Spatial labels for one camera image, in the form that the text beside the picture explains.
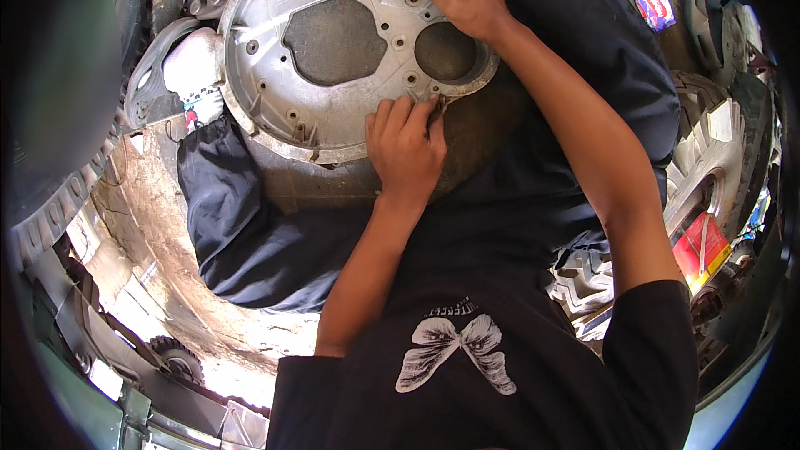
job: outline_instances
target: dark cloth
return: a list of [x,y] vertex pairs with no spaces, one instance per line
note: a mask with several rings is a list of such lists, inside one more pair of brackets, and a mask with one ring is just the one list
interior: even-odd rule
[[680,448],[698,377],[685,285],[617,299],[601,360],[536,277],[420,275],[345,358],[281,358],[267,450]]
[[[655,38],[628,0],[506,0],[636,133],[665,195],[678,135],[678,96]],[[191,133],[178,179],[200,275],[215,294],[267,312],[316,312],[369,213],[282,216],[228,119]],[[429,205],[399,272],[486,265],[547,268],[563,249],[608,252],[603,229],[531,101],[502,151]]]

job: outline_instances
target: white butterfly graphic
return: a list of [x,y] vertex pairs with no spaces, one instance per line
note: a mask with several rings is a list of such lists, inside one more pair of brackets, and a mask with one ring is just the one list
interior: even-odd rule
[[434,375],[439,365],[462,348],[478,371],[498,393],[513,395],[517,385],[505,373],[505,353],[491,352],[500,344],[503,334],[489,315],[479,315],[459,334],[453,322],[446,318],[427,318],[417,325],[411,335],[415,347],[409,349],[402,360],[400,376],[395,383],[398,393],[414,391]]

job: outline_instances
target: black pants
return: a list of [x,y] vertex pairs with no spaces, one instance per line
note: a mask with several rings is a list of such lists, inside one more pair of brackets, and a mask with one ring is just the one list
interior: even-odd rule
[[[506,2],[630,125],[664,198],[678,96],[635,8],[628,0]],[[402,274],[477,265],[547,268],[562,248],[607,252],[594,210],[542,114],[531,108],[488,165],[428,206],[405,250]],[[319,311],[370,213],[282,215],[263,198],[242,139],[223,117],[188,135],[178,149],[200,275],[212,292],[237,305]]]

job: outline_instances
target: metal frame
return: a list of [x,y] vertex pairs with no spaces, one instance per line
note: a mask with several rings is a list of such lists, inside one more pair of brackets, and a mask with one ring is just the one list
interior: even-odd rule
[[[497,55],[477,41],[476,64],[460,80],[425,74],[415,59],[415,39],[426,26],[447,21],[428,0],[356,0],[375,17],[387,52],[372,75],[332,87],[312,84],[295,68],[283,35],[296,11],[324,1],[228,0],[217,30],[217,69],[228,109],[252,139],[287,159],[337,164],[363,158],[363,118],[381,99],[404,93],[415,100],[458,98],[495,75]],[[298,129],[310,132],[296,139]]]

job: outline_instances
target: black t-shirt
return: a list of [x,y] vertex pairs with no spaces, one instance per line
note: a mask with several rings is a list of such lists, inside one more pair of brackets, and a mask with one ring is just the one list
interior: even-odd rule
[[685,285],[620,296],[600,360],[545,278],[424,275],[345,358],[282,358],[268,450],[680,448],[698,381]]

